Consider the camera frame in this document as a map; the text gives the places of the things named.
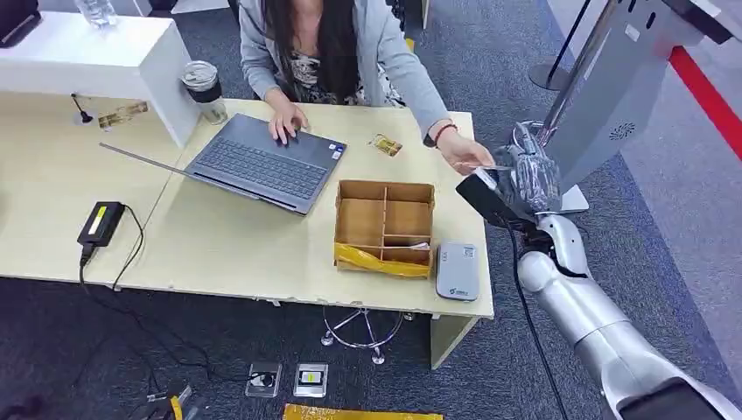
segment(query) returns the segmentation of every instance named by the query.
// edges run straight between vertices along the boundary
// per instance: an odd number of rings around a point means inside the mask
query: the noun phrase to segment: stanchion
[[[575,20],[575,23],[572,25],[572,29],[570,29],[569,35],[567,35],[567,39],[562,45],[562,50],[559,52],[559,55],[556,56],[554,64],[537,64],[535,66],[532,66],[528,70],[528,78],[531,79],[531,81],[538,87],[548,90],[562,90],[562,88],[567,85],[569,73],[561,68],[559,66],[559,63],[561,63],[562,58],[564,57],[564,53],[567,52],[567,48],[570,46],[572,37],[574,37],[575,32],[577,31],[582,18],[585,16],[585,12],[587,11],[587,7],[589,5],[590,0],[585,0],[584,4],[582,5],[582,9],[577,14],[577,20]]]

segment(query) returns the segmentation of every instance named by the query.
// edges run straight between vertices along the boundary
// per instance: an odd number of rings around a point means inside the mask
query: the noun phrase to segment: wooden organizer box
[[[335,242],[382,261],[433,264],[435,189],[428,184],[342,180],[339,183]],[[427,242],[429,249],[410,246]],[[343,270],[365,270],[335,259]]]

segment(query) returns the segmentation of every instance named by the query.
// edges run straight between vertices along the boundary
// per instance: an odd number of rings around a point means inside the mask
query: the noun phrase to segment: red stripe
[[[737,153],[737,157],[742,159],[742,120],[739,120],[722,95],[711,85],[685,48],[677,46],[673,49],[670,64],[731,149]]]

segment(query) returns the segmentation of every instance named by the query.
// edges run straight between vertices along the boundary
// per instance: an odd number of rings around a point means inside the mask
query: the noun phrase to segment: woman's left hand
[[[437,147],[448,165],[461,175],[469,175],[479,166],[494,166],[494,159],[485,146],[461,136],[455,129],[441,133]]]

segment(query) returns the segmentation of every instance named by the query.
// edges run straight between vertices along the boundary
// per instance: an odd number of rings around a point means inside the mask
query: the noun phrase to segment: gray cardigan
[[[261,1],[241,0],[241,64],[245,79],[253,91],[265,99],[268,90],[278,87],[274,69],[277,68],[279,74],[283,74],[276,43],[261,34],[261,31],[265,33]],[[394,17],[384,0],[354,1],[358,70],[367,101],[376,107],[384,105],[378,63],[412,110],[424,137],[434,123],[449,118],[438,91],[425,67],[407,47],[399,29],[399,20]],[[251,19],[260,26],[260,31],[255,28]]]

